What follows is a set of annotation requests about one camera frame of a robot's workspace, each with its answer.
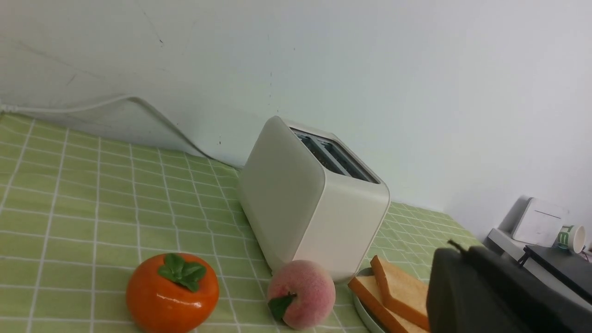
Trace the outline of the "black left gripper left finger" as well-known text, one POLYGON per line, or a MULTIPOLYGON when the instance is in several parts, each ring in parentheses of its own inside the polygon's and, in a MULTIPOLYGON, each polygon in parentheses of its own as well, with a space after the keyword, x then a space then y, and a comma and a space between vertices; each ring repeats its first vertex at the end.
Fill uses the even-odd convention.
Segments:
POLYGON ((434 253, 426 308, 432 333, 524 331, 476 270, 452 248, 434 253))

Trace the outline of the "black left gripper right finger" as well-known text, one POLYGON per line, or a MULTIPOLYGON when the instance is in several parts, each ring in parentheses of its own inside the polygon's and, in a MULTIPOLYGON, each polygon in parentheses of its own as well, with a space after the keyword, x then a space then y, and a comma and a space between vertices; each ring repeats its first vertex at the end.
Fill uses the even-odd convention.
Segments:
POLYGON ((591 312, 484 247, 470 247, 467 262, 494 294, 534 333, 589 333, 591 312))

